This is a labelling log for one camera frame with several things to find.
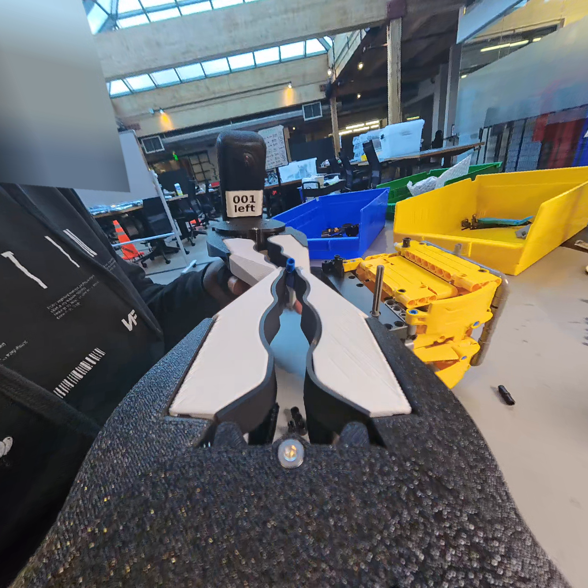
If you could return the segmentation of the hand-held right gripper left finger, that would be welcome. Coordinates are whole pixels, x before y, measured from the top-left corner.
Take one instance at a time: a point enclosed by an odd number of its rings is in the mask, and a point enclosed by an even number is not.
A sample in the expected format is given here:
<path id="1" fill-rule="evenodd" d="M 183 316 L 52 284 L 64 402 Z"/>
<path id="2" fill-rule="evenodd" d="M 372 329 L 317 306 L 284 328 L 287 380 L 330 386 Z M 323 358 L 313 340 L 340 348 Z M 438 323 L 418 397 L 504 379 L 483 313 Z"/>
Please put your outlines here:
<path id="1" fill-rule="evenodd" d="M 171 403 L 171 416 L 262 420 L 276 399 L 270 343 L 280 328 L 283 271 L 274 271 L 214 317 Z"/>

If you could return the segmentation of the grey-green tool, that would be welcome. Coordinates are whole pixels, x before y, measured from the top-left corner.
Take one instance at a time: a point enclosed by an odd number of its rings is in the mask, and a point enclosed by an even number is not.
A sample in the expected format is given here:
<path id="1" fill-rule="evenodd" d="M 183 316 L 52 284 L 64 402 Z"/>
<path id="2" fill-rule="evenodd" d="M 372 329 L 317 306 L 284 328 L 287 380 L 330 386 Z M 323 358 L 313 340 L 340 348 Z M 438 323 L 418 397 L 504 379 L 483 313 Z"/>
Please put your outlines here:
<path id="1" fill-rule="evenodd" d="M 470 219 L 463 219 L 460 223 L 462 230 L 484 230 L 484 229 L 501 229 L 501 228 L 519 228 L 532 224 L 534 217 L 524 217 L 522 219 L 508 219 L 498 217 L 476 217 L 473 215 Z"/>

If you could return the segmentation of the green plastic bin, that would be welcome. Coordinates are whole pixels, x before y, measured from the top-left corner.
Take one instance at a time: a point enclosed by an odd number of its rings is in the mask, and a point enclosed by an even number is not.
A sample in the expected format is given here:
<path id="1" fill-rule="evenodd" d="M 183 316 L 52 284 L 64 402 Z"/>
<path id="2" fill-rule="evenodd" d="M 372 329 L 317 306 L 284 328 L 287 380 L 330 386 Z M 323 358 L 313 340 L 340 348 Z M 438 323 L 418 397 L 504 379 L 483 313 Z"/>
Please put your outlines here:
<path id="1" fill-rule="evenodd" d="M 429 177 L 438 178 L 445 173 L 448 168 L 432 169 L 430 171 L 416 173 L 411 176 L 407 176 L 400 179 L 395 179 L 390 182 L 381 183 L 377 186 L 378 189 L 388 189 L 388 205 L 395 205 L 397 202 L 401 202 L 404 199 L 410 198 L 411 194 L 408 189 L 408 183 L 417 183 L 425 180 Z M 451 185 L 462 180 L 471 179 L 474 180 L 478 175 L 487 175 L 493 173 L 499 173 L 502 170 L 502 163 L 491 163 L 491 164 L 480 164 L 471 165 L 468 168 L 467 173 L 458 176 L 457 178 L 447 179 L 444 186 Z"/>

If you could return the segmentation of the person in black hoodie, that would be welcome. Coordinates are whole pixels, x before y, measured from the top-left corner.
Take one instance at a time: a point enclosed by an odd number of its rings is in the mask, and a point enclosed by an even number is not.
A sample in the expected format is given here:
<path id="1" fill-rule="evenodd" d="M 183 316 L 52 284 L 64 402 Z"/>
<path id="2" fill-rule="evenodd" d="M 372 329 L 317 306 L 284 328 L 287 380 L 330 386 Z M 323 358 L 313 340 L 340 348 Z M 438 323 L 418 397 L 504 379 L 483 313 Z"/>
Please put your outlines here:
<path id="1" fill-rule="evenodd" d="M 1 183 L 1 587 L 53 525 L 160 327 L 71 189 Z"/>

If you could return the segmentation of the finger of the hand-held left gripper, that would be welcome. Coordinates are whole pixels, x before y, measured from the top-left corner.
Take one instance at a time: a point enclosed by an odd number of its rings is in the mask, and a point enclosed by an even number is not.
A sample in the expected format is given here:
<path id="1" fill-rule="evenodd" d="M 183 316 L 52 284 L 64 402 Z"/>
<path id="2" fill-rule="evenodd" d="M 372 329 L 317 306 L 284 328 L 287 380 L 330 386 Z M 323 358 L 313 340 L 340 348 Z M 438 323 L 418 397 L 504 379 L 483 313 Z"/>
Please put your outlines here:
<path id="1" fill-rule="evenodd" d="M 250 239 L 226 239 L 226 248 L 232 275 L 251 287 L 276 270 L 275 265 L 255 249 L 255 242 Z"/>
<path id="2" fill-rule="evenodd" d="M 311 273 L 307 245 L 289 233 L 270 237 L 270 262 L 276 267 L 285 268 L 288 259 L 295 261 L 295 268 L 303 270 L 306 274 Z"/>

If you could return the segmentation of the yellow plastic bin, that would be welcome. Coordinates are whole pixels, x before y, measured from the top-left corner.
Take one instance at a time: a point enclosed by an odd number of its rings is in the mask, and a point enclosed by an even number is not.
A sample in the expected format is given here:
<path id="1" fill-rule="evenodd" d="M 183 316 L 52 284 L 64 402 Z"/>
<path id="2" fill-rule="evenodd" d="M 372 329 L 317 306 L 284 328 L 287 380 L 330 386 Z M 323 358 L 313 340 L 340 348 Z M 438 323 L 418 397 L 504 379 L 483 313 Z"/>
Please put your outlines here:
<path id="1" fill-rule="evenodd" d="M 522 219 L 519 228 L 462 230 L 463 219 Z M 414 196 L 395 207 L 394 241 L 411 237 L 519 275 L 587 226 L 587 167 L 479 175 Z"/>

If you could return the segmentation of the yellow toy block robot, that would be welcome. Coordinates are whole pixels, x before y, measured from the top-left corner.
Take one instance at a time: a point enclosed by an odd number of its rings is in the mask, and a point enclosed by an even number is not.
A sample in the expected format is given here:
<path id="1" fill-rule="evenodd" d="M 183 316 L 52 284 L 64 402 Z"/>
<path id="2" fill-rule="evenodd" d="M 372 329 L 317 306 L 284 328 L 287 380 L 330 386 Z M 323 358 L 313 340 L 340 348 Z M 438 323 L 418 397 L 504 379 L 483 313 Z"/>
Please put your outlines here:
<path id="1" fill-rule="evenodd" d="M 483 361 L 508 283 L 455 252 L 410 238 L 391 253 L 323 261 L 318 276 L 379 320 L 450 389 Z"/>

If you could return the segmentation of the blue plastic bin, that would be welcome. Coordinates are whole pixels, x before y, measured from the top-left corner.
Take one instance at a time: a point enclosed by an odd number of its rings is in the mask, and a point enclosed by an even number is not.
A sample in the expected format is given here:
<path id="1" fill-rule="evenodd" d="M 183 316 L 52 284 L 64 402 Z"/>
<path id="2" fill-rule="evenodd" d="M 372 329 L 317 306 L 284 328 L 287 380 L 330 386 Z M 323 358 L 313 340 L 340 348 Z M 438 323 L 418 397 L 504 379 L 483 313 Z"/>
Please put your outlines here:
<path id="1" fill-rule="evenodd" d="M 384 228 L 388 196 L 388 187 L 324 195 L 280 213 L 275 219 L 306 235 L 311 260 L 331 260 L 336 255 L 361 258 Z M 326 229 L 344 224 L 357 224 L 357 234 L 322 237 Z"/>

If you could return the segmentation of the white plastic bag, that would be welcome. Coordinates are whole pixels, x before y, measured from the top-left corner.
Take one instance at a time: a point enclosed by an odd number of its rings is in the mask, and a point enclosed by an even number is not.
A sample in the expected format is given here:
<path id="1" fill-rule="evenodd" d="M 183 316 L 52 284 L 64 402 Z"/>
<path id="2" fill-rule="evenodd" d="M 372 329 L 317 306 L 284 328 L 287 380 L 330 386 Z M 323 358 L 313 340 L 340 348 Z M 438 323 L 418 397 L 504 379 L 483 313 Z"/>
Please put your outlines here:
<path id="1" fill-rule="evenodd" d="M 407 184 L 410 196 L 418 196 L 427 192 L 440 189 L 453 180 L 461 180 L 469 172 L 470 161 L 472 156 L 468 155 L 456 165 L 446 169 L 440 176 L 429 175 L 423 180 L 416 183 L 411 181 Z"/>

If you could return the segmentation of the grey metal axle rod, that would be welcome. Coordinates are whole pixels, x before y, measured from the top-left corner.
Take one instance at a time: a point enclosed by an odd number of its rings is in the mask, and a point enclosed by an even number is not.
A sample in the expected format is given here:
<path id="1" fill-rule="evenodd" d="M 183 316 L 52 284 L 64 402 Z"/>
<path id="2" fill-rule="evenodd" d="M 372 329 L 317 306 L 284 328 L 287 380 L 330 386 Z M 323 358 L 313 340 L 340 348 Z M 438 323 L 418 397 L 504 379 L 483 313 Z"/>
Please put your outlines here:
<path id="1" fill-rule="evenodd" d="M 373 281 L 373 300 L 371 304 L 371 316 L 373 318 L 380 317 L 380 303 L 383 291 L 385 267 L 380 264 L 376 268 L 376 274 Z"/>

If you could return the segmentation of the person's left hand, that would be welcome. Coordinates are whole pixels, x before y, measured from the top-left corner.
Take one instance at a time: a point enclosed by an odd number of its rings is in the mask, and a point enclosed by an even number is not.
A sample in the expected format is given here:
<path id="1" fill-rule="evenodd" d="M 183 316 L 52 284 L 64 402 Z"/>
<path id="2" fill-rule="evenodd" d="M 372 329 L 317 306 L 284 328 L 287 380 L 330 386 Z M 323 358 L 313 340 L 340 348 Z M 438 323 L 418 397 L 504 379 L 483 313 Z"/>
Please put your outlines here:
<path id="1" fill-rule="evenodd" d="M 246 282 L 232 274 L 220 258 L 213 260 L 207 266 L 203 274 L 202 286 L 207 295 L 217 303 L 219 309 L 231 304 L 250 288 Z"/>

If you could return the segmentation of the white machine box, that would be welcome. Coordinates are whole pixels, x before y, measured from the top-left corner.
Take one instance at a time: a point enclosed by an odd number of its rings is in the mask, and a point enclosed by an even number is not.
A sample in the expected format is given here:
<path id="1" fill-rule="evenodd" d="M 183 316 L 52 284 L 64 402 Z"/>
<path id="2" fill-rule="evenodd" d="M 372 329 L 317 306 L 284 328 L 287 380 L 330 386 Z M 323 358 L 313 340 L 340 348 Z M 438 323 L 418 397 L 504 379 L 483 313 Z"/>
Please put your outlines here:
<path id="1" fill-rule="evenodd" d="M 391 158 L 410 155 L 420 151 L 424 120 L 416 119 L 402 123 L 388 125 L 382 129 L 372 129 L 357 135 L 352 140 L 352 163 L 367 160 L 364 154 L 364 143 L 372 141 L 374 150 L 380 162 Z"/>

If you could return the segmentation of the grey desk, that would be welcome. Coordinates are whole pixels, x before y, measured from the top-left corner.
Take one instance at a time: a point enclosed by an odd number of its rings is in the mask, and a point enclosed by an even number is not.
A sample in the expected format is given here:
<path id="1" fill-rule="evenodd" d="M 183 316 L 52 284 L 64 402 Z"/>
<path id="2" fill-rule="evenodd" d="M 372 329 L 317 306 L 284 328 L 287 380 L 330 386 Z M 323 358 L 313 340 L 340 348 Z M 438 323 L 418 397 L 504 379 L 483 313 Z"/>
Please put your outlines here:
<path id="1" fill-rule="evenodd" d="M 558 247 L 509 277 L 483 364 L 453 388 L 522 518 L 573 587 L 587 587 L 586 264 L 586 253 Z"/>

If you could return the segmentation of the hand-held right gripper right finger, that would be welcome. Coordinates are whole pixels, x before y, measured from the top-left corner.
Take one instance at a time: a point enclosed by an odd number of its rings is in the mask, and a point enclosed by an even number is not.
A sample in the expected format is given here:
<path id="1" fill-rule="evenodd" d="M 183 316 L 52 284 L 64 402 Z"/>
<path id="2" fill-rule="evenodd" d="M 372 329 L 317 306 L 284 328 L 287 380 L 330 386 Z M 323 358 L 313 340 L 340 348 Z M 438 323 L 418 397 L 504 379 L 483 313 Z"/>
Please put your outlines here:
<path id="1" fill-rule="evenodd" d="M 314 420 L 408 415 L 411 406 L 368 316 L 311 274 L 296 276 L 309 342 L 304 402 Z"/>

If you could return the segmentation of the orange traffic cone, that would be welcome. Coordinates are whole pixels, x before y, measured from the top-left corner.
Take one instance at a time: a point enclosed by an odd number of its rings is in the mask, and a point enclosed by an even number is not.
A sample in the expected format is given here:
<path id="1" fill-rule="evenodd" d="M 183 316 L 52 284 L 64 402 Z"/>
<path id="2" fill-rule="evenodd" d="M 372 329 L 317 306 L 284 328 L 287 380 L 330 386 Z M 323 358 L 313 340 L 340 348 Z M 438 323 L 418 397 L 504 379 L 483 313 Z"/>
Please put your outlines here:
<path id="1" fill-rule="evenodd" d="M 128 235 L 125 233 L 121 224 L 117 220 L 113 220 L 113 225 L 118 240 L 119 250 L 121 251 L 122 258 L 126 261 L 138 261 L 141 258 L 141 254 L 136 249 L 135 245 L 131 243 Z"/>

